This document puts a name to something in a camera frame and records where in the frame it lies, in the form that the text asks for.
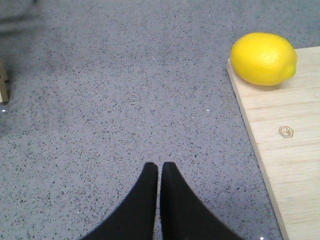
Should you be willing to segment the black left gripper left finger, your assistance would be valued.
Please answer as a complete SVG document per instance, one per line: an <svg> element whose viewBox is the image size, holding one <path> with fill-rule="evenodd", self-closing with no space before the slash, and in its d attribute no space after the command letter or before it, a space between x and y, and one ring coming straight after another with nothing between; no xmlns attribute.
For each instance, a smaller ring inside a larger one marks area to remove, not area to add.
<svg viewBox="0 0 320 240"><path fill-rule="evenodd" d="M158 167L147 162L126 198L83 239L151 240L156 216L157 187Z"/></svg>

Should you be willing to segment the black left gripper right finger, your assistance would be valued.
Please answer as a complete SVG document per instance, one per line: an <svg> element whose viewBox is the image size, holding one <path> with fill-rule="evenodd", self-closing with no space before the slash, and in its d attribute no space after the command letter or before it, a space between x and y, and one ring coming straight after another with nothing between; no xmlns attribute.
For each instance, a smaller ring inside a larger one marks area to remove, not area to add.
<svg viewBox="0 0 320 240"><path fill-rule="evenodd" d="M160 218L164 240L240 240L198 199L173 162L161 174Z"/></svg>

